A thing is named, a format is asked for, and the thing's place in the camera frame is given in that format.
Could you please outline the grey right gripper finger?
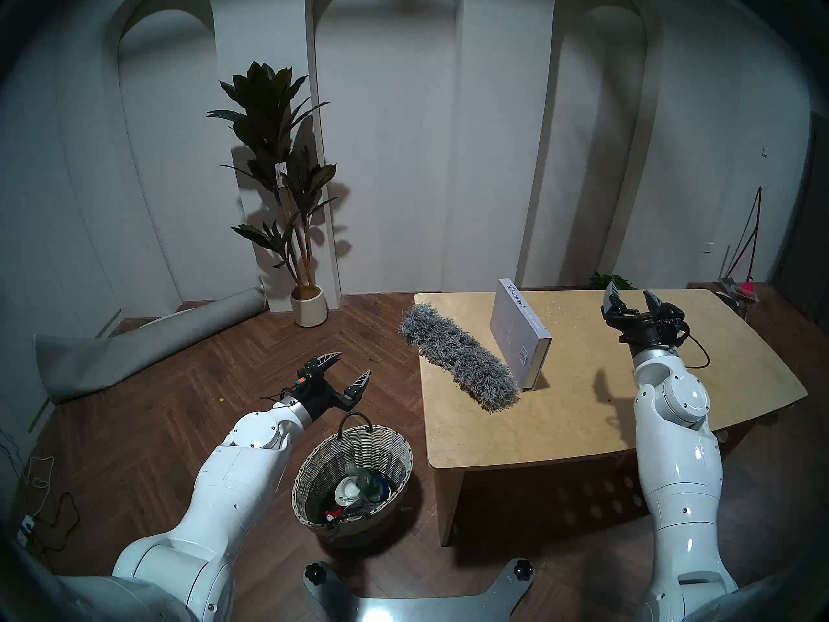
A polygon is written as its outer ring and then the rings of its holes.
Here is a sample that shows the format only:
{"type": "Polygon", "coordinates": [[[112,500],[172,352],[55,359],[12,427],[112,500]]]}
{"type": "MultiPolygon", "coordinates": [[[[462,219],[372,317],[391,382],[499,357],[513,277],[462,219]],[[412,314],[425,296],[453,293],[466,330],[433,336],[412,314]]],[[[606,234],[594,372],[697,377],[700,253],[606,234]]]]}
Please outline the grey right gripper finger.
{"type": "Polygon", "coordinates": [[[632,313],[621,300],[614,280],[610,280],[604,290],[601,312],[605,323],[630,323],[632,321],[632,313]]]}
{"type": "Polygon", "coordinates": [[[649,289],[644,290],[643,296],[647,304],[647,315],[644,318],[646,326],[684,325],[684,312],[678,306],[662,301],[649,289]]]}

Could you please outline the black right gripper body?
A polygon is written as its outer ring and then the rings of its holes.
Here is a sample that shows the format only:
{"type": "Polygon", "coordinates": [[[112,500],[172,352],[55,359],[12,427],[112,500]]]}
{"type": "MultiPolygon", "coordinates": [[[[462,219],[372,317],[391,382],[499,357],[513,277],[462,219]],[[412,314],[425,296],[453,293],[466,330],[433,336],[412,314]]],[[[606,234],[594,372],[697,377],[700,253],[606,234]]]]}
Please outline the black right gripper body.
{"type": "Polygon", "coordinates": [[[627,345],[632,357],[656,348],[679,348],[690,336],[690,328],[680,317],[657,318],[652,314],[622,317],[619,342],[627,345]]]}

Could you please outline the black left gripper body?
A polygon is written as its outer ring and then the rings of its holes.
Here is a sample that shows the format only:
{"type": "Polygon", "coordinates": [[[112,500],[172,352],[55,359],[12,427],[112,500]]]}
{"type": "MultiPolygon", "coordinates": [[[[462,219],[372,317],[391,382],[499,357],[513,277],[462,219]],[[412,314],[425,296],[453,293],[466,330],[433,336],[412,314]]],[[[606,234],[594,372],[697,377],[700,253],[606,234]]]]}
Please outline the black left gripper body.
{"type": "Polygon", "coordinates": [[[302,406],[292,409],[302,422],[314,422],[332,408],[345,410],[342,397],[323,377],[296,379],[293,385],[285,388],[285,397],[291,397],[295,404],[302,406]]]}

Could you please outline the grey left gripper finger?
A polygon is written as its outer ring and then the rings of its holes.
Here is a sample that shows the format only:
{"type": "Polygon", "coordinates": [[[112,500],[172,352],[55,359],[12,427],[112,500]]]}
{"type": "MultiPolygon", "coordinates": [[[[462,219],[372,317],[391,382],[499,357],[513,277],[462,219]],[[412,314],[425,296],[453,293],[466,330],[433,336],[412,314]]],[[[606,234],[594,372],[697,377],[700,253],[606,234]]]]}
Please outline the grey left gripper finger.
{"type": "Polygon", "coordinates": [[[304,379],[311,382],[312,380],[319,380],[325,377],[327,370],[333,365],[341,361],[342,353],[340,351],[329,352],[320,356],[313,357],[304,364],[304,379]]]}
{"type": "Polygon", "coordinates": [[[355,410],[369,384],[371,370],[362,373],[343,391],[343,410],[355,410]]]}

